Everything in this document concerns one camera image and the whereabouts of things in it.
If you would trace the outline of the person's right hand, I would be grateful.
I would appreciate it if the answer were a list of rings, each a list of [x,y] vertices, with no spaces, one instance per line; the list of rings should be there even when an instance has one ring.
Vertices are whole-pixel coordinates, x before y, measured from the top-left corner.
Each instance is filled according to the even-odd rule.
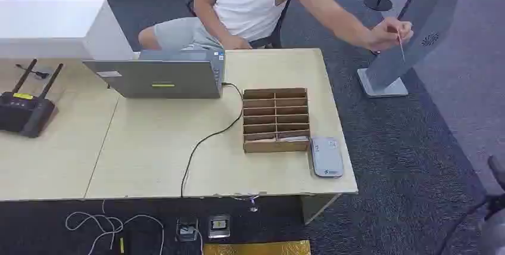
[[[219,42],[225,50],[252,49],[246,39],[235,35],[226,35],[219,39]]]

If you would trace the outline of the person's left hand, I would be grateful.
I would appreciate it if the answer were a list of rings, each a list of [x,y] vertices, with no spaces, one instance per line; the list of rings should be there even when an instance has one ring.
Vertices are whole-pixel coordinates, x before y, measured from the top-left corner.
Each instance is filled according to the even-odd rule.
[[[407,42],[414,31],[411,22],[387,17],[372,28],[370,33],[367,48],[371,51],[383,51]]]

